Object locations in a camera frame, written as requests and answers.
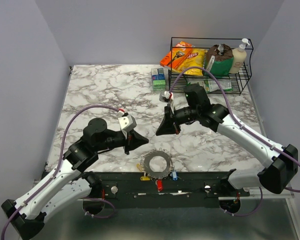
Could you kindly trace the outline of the blue key tag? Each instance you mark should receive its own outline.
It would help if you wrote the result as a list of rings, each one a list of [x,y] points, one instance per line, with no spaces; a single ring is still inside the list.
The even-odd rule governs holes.
[[[177,181],[178,180],[178,174],[177,174],[177,172],[175,170],[172,171],[170,175],[171,175],[173,181]]]

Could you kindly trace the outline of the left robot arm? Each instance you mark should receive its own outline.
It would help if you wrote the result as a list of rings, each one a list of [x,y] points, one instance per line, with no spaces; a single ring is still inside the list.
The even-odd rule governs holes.
[[[94,118],[83,129],[82,137],[61,154],[57,167],[29,192],[16,200],[7,199],[1,205],[11,224],[23,240],[30,240],[44,227],[49,213],[67,201],[87,196],[94,198],[103,191],[101,179],[92,171],[99,154],[123,148],[128,155],[149,140],[137,133],[131,115],[120,117],[120,130],[108,129],[102,118]]]

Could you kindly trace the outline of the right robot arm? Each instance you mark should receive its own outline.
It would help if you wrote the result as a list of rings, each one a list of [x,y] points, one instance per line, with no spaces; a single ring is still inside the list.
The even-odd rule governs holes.
[[[220,183],[224,195],[231,196],[239,189],[250,187],[263,187],[271,193],[281,194],[298,172],[298,165],[290,159],[298,157],[297,148],[271,141],[231,115],[227,107],[211,103],[204,87],[197,83],[187,85],[184,93],[188,106],[180,109],[175,108],[172,93],[160,93],[160,101],[167,105],[156,136],[178,135],[182,124],[198,121],[203,127],[233,140],[262,165],[260,169],[230,170]]]

